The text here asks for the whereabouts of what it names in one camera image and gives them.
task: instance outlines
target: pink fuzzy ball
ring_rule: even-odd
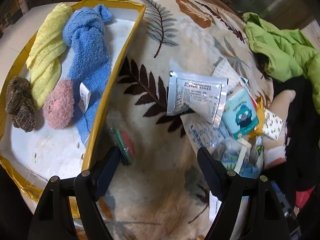
[[[53,129],[66,127],[73,116],[74,103],[72,81],[61,80],[44,102],[43,115],[48,125]]]

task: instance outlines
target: yellow packet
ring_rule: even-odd
[[[258,97],[258,98],[256,99],[256,102],[257,102],[256,112],[257,112],[257,117],[258,117],[259,123],[256,125],[256,127],[255,127],[251,132],[249,132],[249,133],[247,134],[247,137],[248,137],[249,139],[264,134],[264,132],[262,131],[263,124],[264,124],[263,98],[262,98],[262,97]]]

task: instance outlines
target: red fabric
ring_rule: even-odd
[[[303,208],[308,199],[310,198],[310,195],[313,191],[314,187],[312,187],[309,190],[306,191],[296,191],[296,206],[298,208]]]

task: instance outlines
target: green jacket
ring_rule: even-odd
[[[255,13],[245,13],[250,48],[269,58],[265,70],[271,77],[285,82],[300,75],[313,85],[313,103],[320,114],[320,55],[300,30],[279,30]]]

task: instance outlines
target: screw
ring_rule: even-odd
[[[263,181],[263,182],[266,182],[268,180],[268,178],[264,175],[261,175],[260,176],[260,179]]]
[[[53,176],[50,178],[51,182],[56,182],[58,180],[58,176]]]
[[[228,170],[228,171],[227,171],[227,174],[228,174],[229,176],[231,176],[231,177],[234,177],[234,176],[236,175],[236,172],[233,171],[233,170]]]
[[[81,175],[82,175],[82,177],[87,177],[90,175],[90,171],[88,171],[88,170],[82,171]]]

